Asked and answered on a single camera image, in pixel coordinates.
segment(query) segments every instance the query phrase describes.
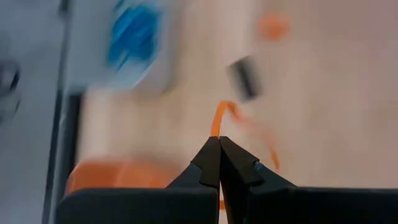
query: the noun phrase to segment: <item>floor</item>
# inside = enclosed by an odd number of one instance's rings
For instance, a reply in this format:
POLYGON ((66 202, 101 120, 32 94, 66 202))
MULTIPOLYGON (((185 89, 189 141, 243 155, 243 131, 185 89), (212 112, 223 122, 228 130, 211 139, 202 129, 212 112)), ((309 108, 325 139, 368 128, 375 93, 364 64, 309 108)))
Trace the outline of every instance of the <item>floor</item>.
POLYGON ((0 58, 22 69, 15 117, 0 126, 0 217, 41 223, 63 22, 58 0, 0 2, 0 58))

